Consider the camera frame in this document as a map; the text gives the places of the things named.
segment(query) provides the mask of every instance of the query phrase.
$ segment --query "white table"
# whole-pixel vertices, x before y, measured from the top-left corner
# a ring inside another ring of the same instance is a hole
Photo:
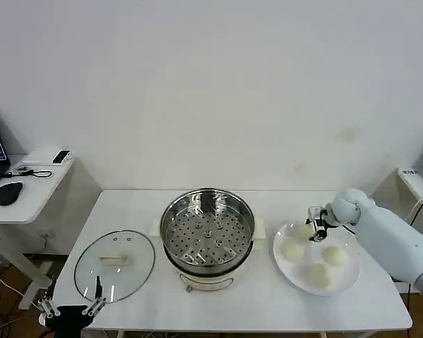
[[[70,159],[62,165],[25,164],[26,167],[35,171],[50,170],[52,175],[47,178],[23,176],[1,179],[0,187],[12,182],[22,182],[23,189],[16,202],[10,206],[0,206],[0,227],[12,224],[28,224],[34,221],[71,168],[73,161],[73,159]],[[10,171],[15,172],[15,169],[20,166],[21,162],[18,161],[11,166]],[[52,262],[43,262],[37,268],[19,252],[18,246],[15,244],[16,241],[18,239],[6,237],[0,231],[0,255],[33,281],[19,305],[19,308],[29,308],[30,301],[34,298],[37,291],[41,288],[47,288],[51,284],[51,280],[45,274],[49,271]]]
[[[88,303],[77,292],[73,272],[80,254],[94,240],[114,230],[150,234],[154,221],[182,192],[104,191],[101,193],[57,280],[56,305]],[[303,220],[307,207],[325,204],[335,192],[236,192],[263,218],[266,240],[248,258],[252,272],[230,289],[185,292],[162,249],[152,274],[132,296],[107,304],[89,326],[101,330],[331,332],[404,330],[412,320],[391,278],[362,248],[361,275],[349,292],[333,297],[307,294],[278,270],[271,244],[289,220]]]

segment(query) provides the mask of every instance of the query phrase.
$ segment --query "robotic arm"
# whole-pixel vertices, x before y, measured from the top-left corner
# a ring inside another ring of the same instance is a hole
[[[310,238],[320,242],[327,229],[354,225],[357,241],[390,276],[410,283],[423,294],[423,235],[391,211],[378,207],[364,192],[339,193],[332,204],[319,210],[317,231]]]

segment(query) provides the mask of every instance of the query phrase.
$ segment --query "white side table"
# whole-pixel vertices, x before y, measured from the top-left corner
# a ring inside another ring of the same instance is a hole
[[[62,165],[25,165],[33,170],[50,170],[52,175],[48,178],[24,176],[1,179],[0,187],[11,182],[22,182],[23,189],[14,204],[0,206],[0,228],[12,224],[29,224],[35,220],[71,168],[73,161],[70,159]],[[20,161],[13,165],[11,170],[19,166]],[[39,289],[45,289],[51,284],[46,273],[53,262],[43,262],[38,268],[24,257],[19,248],[18,239],[4,236],[0,230],[0,255],[33,281],[19,305],[19,308],[25,309],[30,307],[30,302]]]

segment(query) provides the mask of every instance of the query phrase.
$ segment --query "steamed bun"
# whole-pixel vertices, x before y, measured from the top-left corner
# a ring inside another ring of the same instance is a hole
[[[329,273],[324,264],[314,264],[310,269],[309,281],[315,287],[328,287],[331,284]]]
[[[290,262],[297,263],[304,257],[304,246],[295,242],[288,242],[285,244],[283,255]]]
[[[324,260],[335,266],[345,265],[349,261],[348,253],[338,246],[330,246],[323,250]]]

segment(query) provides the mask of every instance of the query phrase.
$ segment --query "white cable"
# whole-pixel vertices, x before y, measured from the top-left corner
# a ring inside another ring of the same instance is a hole
[[[7,285],[3,280],[1,280],[1,278],[0,278],[0,283],[2,283],[5,287],[8,287],[9,289],[11,289],[11,290],[13,290],[14,292],[17,292],[19,295],[21,295],[22,297],[25,297],[25,295],[24,294],[22,294],[20,291],[18,291],[18,290],[16,290],[16,289],[14,289],[13,287],[10,287],[9,285]],[[38,305],[36,305],[35,303],[33,303],[32,301],[30,302],[35,308],[37,308],[39,311],[41,311],[42,312],[42,309],[38,306]]]
[[[412,216],[415,213],[415,208],[418,207],[420,204],[423,203],[423,197],[417,201],[417,203],[412,207],[411,211],[408,213],[406,217],[404,217],[404,221],[409,223],[407,220],[410,216]]]

